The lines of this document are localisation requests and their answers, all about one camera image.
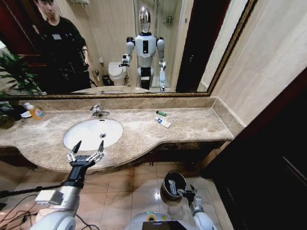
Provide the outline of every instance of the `faucet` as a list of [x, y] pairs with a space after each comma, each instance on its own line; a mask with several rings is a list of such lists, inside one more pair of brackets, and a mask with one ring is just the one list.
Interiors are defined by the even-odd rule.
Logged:
[[101, 106], [99, 105], [94, 105], [91, 109], [90, 109], [90, 113], [93, 113], [92, 114], [92, 118], [96, 118], [97, 116], [98, 117], [101, 117], [101, 116], [108, 116], [110, 115], [109, 112], [107, 111], [103, 111]]

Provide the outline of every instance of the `metal trash can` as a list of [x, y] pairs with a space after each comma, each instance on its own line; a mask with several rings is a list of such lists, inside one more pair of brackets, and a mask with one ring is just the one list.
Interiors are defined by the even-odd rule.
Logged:
[[168, 174], [165, 176], [162, 185], [161, 185], [161, 192], [163, 193], [164, 197], [168, 200], [174, 201], [178, 200], [181, 198], [181, 195], [176, 191], [176, 194], [173, 194], [171, 192], [171, 185], [169, 183], [169, 180], [172, 180], [176, 184], [176, 190], [177, 189], [183, 189], [186, 190], [187, 188], [187, 181], [181, 175], [180, 173], [176, 171], [170, 171]]

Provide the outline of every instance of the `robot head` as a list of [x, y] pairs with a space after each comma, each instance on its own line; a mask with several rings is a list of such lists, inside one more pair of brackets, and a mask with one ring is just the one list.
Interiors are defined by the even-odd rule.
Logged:
[[140, 9], [140, 23], [142, 32], [148, 33], [150, 27], [150, 12], [146, 6], [142, 6]]

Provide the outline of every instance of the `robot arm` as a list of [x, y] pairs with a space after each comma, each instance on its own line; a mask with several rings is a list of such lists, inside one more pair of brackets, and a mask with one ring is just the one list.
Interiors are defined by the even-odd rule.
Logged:
[[127, 53], [123, 55], [121, 66], [130, 66], [130, 62], [132, 61], [132, 52], [135, 46], [135, 41], [132, 37], [127, 37], [126, 49]]
[[104, 141], [101, 142], [97, 152], [91, 156], [74, 156], [80, 145], [81, 141], [74, 146], [71, 152], [67, 153], [72, 169], [66, 181], [62, 182], [60, 190], [42, 190], [36, 197], [36, 203], [50, 205], [40, 210], [36, 217], [37, 222], [30, 230], [75, 229], [74, 216], [79, 207], [80, 192], [84, 185], [86, 170], [104, 157]]
[[197, 190], [192, 186], [192, 190], [178, 189], [178, 193], [189, 202], [189, 208], [194, 218], [195, 225], [199, 230], [217, 230], [212, 219], [203, 211], [202, 198], [196, 196]]
[[163, 61], [164, 58], [164, 40], [162, 37], [159, 37], [157, 39], [157, 50], [158, 50], [158, 56], [159, 56], [159, 66], [160, 66], [160, 73], [159, 73], [159, 82], [160, 82], [160, 90], [161, 92], [164, 92], [165, 90], [165, 68], [166, 68], [166, 62]]

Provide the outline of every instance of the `tile floor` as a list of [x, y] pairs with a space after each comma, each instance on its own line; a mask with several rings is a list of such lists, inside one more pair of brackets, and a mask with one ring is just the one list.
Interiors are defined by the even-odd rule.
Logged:
[[[185, 199], [170, 202], [160, 195], [161, 183], [170, 170], [179, 171], [185, 176], [188, 184], [197, 188], [198, 195], [203, 199], [204, 211], [212, 218], [219, 230], [233, 229], [214, 183], [199, 177], [198, 167], [195, 164], [179, 162], [157, 162], [152, 167], [148, 163], [144, 163], [109, 174], [96, 172], [86, 175], [77, 214], [87, 223], [99, 226], [101, 230], [124, 229], [131, 218], [145, 211], [161, 212], [173, 219], [184, 220], [194, 225], [188, 202]], [[67, 174], [64, 173], [41, 169], [30, 171], [16, 190], [29, 189], [39, 185], [56, 185], [66, 177]], [[12, 196], [4, 210], [0, 211], [0, 220], [28, 195]], [[35, 196], [32, 196], [24, 200], [7, 218], [15, 215], [18, 210], [28, 210], [34, 204], [34, 199]], [[41, 208], [41, 205], [35, 205], [31, 212], [35, 213]], [[78, 218], [76, 221], [76, 229], [82, 229], [84, 224]], [[11, 223], [7, 230], [26, 230], [31, 226], [30, 220], [24, 223], [21, 228], [19, 224], [20, 220]]]

